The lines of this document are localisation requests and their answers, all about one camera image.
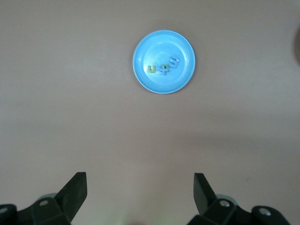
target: black plastic bracket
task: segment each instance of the black plastic bracket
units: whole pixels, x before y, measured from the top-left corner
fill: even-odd
[[[70,225],[86,196],[86,173],[78,172],[54,198],[39,199],[21,211],[0,205],[0,225]]]
[[[227,199],[218,199],[203,173],[194,175],[194,200],[199,215],[187,225],[290,225],[271,207],[255,206],[249,213]]]

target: table surface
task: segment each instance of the table surface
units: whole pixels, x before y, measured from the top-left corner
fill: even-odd
[[[300,1],[1,1],[0,21],[0,203],[24,209],[85,171],[74,225],[184,225],[204,173],[300,223]],[[156,30],[195,51],[169,95],[132,69]]]

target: screw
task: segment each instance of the screw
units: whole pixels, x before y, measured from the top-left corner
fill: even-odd
[[[48,204],[48,201],[47,200],[44,200],[42,202],[39,203],[40,206],[44,206],[44,205],[47,205]]]
[[[6,211],[7,211],[8,209],[5,207],[5,208],[2,208],[2,209],[0,209],[0,214],[1,213],[5,213]]]
[[[267,210],[266,208],[260,208],[259,212],[262,213],[264,216],[270,216],[271,212]]]
[[[223,207],[229,207],[230,206],[229,202],[225,201],[225,200],[221,200],[220,205],[222,205]]]

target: plastic plate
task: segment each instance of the plastic plate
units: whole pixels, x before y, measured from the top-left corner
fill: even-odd
[[[182,89],[195,70],[195,54],[181,34],[159,30],[145,36],[133,55],[133,70],[146,89],[170,94]]]

